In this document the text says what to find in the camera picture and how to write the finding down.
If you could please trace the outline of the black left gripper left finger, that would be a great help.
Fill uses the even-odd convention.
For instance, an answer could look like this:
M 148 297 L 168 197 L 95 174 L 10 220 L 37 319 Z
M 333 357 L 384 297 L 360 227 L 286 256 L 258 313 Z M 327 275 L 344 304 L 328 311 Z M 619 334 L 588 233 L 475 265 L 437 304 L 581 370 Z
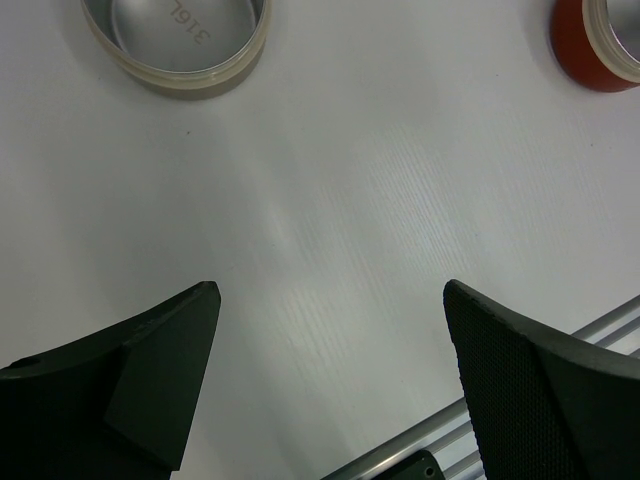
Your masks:
M 213 281 L 1 370 L 4 479 L 168 479 L 221 306 Z

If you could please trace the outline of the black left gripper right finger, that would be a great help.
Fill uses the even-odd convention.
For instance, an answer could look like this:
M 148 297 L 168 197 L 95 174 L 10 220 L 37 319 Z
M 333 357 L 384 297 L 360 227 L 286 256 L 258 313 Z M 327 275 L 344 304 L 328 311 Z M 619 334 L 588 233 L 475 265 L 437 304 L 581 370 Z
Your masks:
M 458 280 L 443 305 L 489 479 L 636 479 L 639 361 Z

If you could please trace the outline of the taupe steel lunch bowl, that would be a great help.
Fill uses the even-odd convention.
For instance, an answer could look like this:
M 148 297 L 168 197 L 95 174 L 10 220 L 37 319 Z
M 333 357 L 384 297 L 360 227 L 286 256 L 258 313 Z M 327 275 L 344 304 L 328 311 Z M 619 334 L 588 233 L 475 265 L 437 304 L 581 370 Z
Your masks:
M 88 26 L 114 62 L 162 95 L 212 98 L 257 65 L 273 3 L 256 1 L 83 1 Z

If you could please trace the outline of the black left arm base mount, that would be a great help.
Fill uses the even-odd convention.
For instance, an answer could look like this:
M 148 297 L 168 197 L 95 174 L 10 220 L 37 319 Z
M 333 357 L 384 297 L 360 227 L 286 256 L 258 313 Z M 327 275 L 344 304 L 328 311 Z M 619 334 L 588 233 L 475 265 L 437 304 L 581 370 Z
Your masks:
M 426 449 L 419 450 L 380 473 L 374 480 L 444 480 L 437 460 Z

